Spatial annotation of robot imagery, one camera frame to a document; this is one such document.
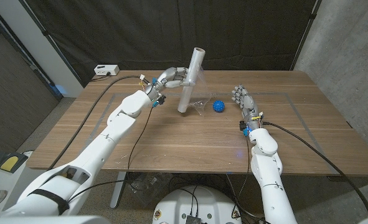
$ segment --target black cable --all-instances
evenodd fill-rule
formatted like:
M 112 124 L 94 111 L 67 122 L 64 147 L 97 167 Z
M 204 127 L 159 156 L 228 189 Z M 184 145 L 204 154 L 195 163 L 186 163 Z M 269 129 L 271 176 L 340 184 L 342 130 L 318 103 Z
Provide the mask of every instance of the black cable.
M 198 186 L 198 184 L 196 184 L 195 189 L 192 192 L 191 213 L 192 213 L 192 208 L 194 206 L 194 196 L 195 196 L 195 190 L 196 190 L 197 186 Z M 198 211 L 199 211 L 199 207 L 196 207 L 196 216 L 195 216 L 196 218 L 197 218 Z
M 133 154 L 136 144 L 137 144 L 137 143 L 138 143 L 138 141 L 141 139 L 141 136 L 142 136 L 142 134 L 143 134 L 143 133 L 144 133 L 144 131 L 145 131 L 146 125 L 148 124 L 149 118 L 151 117 L 152 110 L 153 110 L 153 107 L 151 108 L 151 111 L 149 112 L 149 116 L 148 116 L 148 119 L 146 120 L 146 123 L 145 123 L 144 129 L 142 130 L 141 134 L 139 135 L 139 138 L 136 140 L 136 142 L 135 142 L 135 144 L 134 144 L 133 149 L 131 150 L 130 156 L 129 156 L 129 158 L 128 158 L 127 172 L 128 172 L 128 170 L 130 169 L 130 160 L 131 160 L 131 155 Z
M 185 192 L 188 192 L 188 193 L 190 193 L 191 195 L 192 195 L 192 197 L 194 197 L 195 198 L 195 200 L 196 200 L 196 208 L 197 208 L 197 211 L 196 211 L 196 217 L 197 217 L 197 214 L 198 214 L 198 211 L 199 211 L 199 204 L 197 203 L 197 198 L 196 198 L 196 196 L 193 194 L 193 193 L 191 193 L 190 191 L 188 191 L 188 190 L 185 190 L 185 189 L 177 189 L 177 190 L 183 190 L 183 191 L 185 191 Z
M 97 82 L 98 81 L 102 81 L 102 80 L 105 80 L 107 77 L 110 76 L 110 72 L 106 73 L 105 76 L 102 76 L 102 77 L 99 77 L 99 78 L 94 78 L 94 79 L 91 79 L 90 82 Z
M 368 201 L 366 200 L 364 194 L 358 189 L 358 187 L 348 178 L 348 176 L 346 174 L 344 174 L 343 171 L 341 171 L 341 169 L 339 169 L 336 165 L 334 165 L 333 162 L 331 162 L 327 157 L 325 157 L 322 153 L 320 153 L 318 150 L 316 150 L 312 145 L 308 144 L 308 142 L 306 142 L 304 139 L 300 138 L 299 136 L 297 136 L 295 133 L 292 133 L 291 131 L 282 128 L 281 126 L 277 125 L 277 124 L 273 124 L 273 123 L 269 123 L 264 121 L 263 125 L 271 125 L 274 127 L 279 128 L 280 130 L 283 130 L 289 134 L 291 134 L 292 136 L 294 136 L 296 139 L 299 139 L 302 143 L 306 144 L 306 146 L 308 146 L 310 149 L 312 149 L 317 155 L 319 155 L 320 157 L 322 157 L 322 159 L 324 159 L 330 166 L 332 166 L 336 171 L 339 172 L 339 174 L 345 178 L 345 180 L 351 185 L 351 187 L 357 192 L 359 198 L 362 200 L 362 202 L 365 205 L 366 210 L 368 211 Z
M 238 194 L 238 197 L 237 197 L 237 200 L 239 201 L 239 197 L 240 197 L 240 194 L 242 193 L 242 190 L 243 188 L 245 187 L 245 184 L 246 184 L 246 180 L 247 180 L 247 177 L 248 177 L 248 173 L 250 171 L 250 148 L 248 146 L 248 141 L 247 141 L 247 136 L 245 136 L 245 139 L 246 139 L 246 145 L 247 145 L 247 157 L 248 157 L 248 161 L 247 161 L 247 172 L 246 172 L 246 178 L 245 178 L 245 181 L 243 182 L 243 185 L 242 185 L 242 188 L 240 189 L 240 192 Z M 233 218 L 234 216 L 234 211 L 235 211 L 235 208 L 236 208 L 236 202 L 234 204 L 234 208 L 232 209 L 232 213 L 231 213 L 231 218 Z
M 185 180 L 185 182 L 180 182 L 180 183 L 177 183 L 177 184 L 182 184 L 182 183 L 185 183 L 185 184 L 195 184 L 195 183 L 193 183 L 193 182 L 191 182 L 191 181 L 189 181 L 189 180 L 187 180 L 187 179 L 185 179 L 183 177 L 180 177 L 180 176 L 171 177 L 171 179 L 169 181 L 169 185 L 168 185 L 169 193 L 171 192 L 171 188 L 170 188 L 171 182 L 175 178 L 181 178 L 182 180 Z
M 109 182 L 104 182 L 104 183 L 100 183 L 100 184 L 95 184 L 95 185 L 93 185 L 93 186 L 91 186 L 91 187 L 87 187 L 86 189 L 84 189 L 84 190 L 80 191 L 79 193 L 75 194 L 73 197 L 71 197 L 71 198 L 67 201 L 67 203 L 69 203 L 70 201 L 72 201 L 75 197 L 79 196 L 80 194 L 82 194 L 82 193 L 84 193 L 84 192 L 86 192 L 86 191 L 88 191 L 88 190 L 90 190 L 90 189 L 92 189 L 92 188 L 94 188 L 94 187 L 98 187 L 98 186 L 105 185 L 105 184 L 113 184 L 113 183 L 128 182 L 128 181 L 130 181 L 130 182 L 137 181 L 137 182 L 142 182 L 142 183 L 144 183 L 144 184 L 145 184 L 145 182 L 143 182 L 143 181 L 141 181 L 141 180 L 115 180 L 115 181 L 109 181 Z
M 80 126 L 77 128 L 76 132 L 74 133 L 74 135 L 72 136 L 72 138 L 70 138 L 69 142 L 66 144 L 66 146 L 64 147 L 64 149 L 59 153 L 58 157 L 53 161 L 53 163 L 51 164 L 51 166 L 49 166 L 49 168 L 47 170 L 51 170 L 52 168 L 54 168 L 54 165 L 59 161 L 59 159 L 63 156 L 63 154 L 66 152 L 67 148 L 71 145 L 71 143 L 73 142 L 73 140 L 76 138 L 77 134 L 80 132 L 80 130 L 82 129 L 82 127 L 84 126 L 84 123 L 87 121 L 88 117 L 90 116 L 91 112 L 94 110 L 94 107 L 97 105 L 97 103 L 100 101 L 101 97 L 106 93 L 106 91 L 116 82 L 123 80 L 125 78 L 139 78 L 139 75 L 128 75 L 125 77 L 120 77 L 117 78 L 116 80 L 113 80 L 104 90 L 103 92 L 98 96 L 98 98 L 95 100 L 94 104 L 92 104 L 90 110 L 88 110 L 87 115 L 85 115 L 84 120 L 82 121 L 82 123 L 80 124 Z
M 227 178 L 228 178 L 228 182 L 229 182 L 229 184 L 230 184 L 230 186 L 231 186 L 231 190 L 232 190 L 232 193 L 234 194 L 235 201 L 236 201 L 236 204 L 237 204 L 238 208 L 240 208 L 240 209 L 241 209 L 241 210 L 243 210 L 245 213 L 247 213 L 248 215 L 250 215 L 250 216 L 251 216 L 251 218 L 257 219 L 258 221 L 261 221 L 261 222 L 263 222 L 263 223 L 271 224 L 271 223 L 267 222 L 266 220 L 262 220 L 261 218 L 258 218 L 257 216 L 255 216 L 255 215 L 251 214 L 250 212 L 248 212 L 248 211 L 244 210 L 244 209 L 242 208 L 242 206 L 240 206 L 239 201 L 238 201 L 238 198 L 236 197 L 236 194 L 235 194 L 235 191 L 234 191 L 234 187 L 233 187 L 233 185 L 232 185 L 232 182 L 231 182 L 231 180 L 229 179 L 228 174 L 226 174 L 226 176 L 227 176 Z

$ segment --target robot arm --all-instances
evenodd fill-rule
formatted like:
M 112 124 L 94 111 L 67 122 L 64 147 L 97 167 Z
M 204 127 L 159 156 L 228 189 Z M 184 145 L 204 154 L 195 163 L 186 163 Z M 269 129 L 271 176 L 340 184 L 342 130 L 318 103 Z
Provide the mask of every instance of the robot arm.
M 240 123 L 240 129 L 255 144 L 251 167 L 261 188 L 265 220 L 270 223 L 297 223 L 280 177 L 283 167 L 277 153 L 278 144 L 262 128 L 262 113 L 258 114 L 257 104 L 248 91 L 239 85 L 232 94 L 232 99 L 242 109 L 244 121 Z
M 145 91 L 127 96 L 109 116 L 107 127 L 72 162 L 40 175 L 19 197 L 16 205 L 3 212 L 4 217 L 75 215 L 87 199 L 90 187 L 110 154 L 135 124 L 145 107 L 163 104 L 165 88 L 193 86 L 184 82 L 186 68 L 169 68 Z

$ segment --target yellow object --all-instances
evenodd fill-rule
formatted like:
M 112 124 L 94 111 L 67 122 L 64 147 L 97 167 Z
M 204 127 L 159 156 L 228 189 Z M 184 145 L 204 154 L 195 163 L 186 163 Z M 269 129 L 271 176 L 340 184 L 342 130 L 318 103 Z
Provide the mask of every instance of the yellow object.
M 0 168 L 10 172 L 18 160 L 17 156 L 12 156 L 8 158 Z

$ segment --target blue spiky ball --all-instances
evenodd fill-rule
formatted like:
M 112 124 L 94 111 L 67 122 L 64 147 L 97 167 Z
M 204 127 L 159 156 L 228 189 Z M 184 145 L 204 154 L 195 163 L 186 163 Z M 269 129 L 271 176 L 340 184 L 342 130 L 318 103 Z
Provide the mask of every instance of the blue spiky ball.
M 220 101 L 220 100 L 216 100 L 213 103 L 213 109 L 215 110 L 215 112 L 223 112 L 225 108 L 224 102 Z

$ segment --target black curtain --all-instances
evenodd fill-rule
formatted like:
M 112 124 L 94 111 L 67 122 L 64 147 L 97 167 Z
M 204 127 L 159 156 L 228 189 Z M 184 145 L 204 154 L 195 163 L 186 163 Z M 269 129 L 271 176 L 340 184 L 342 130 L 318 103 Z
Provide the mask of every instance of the black curtain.
M 26 0 L 84 83 L 121 70 L 289 70 L 315 0 Z

